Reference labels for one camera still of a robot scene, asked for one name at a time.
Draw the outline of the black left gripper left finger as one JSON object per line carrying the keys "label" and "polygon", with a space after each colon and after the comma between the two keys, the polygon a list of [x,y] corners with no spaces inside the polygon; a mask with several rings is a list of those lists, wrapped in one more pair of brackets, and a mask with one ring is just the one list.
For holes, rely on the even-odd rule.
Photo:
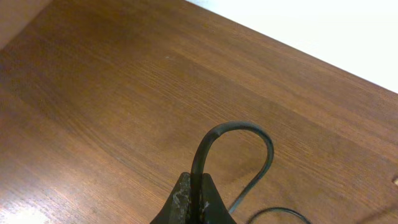
{"label": "black left gripper left finger", "polygon": [[180,174],[164,206],[150,224],[185,224],[190,213],[190,174]]}

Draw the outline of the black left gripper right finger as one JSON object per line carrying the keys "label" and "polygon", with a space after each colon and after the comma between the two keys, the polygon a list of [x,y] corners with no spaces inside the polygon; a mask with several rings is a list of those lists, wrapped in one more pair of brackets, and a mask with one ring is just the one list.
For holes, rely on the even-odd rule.
{"label": "black left gripper right finger", "polygon": [[201,180],[200,220],[203,224],[236,224],[224,205],[210,174]]}

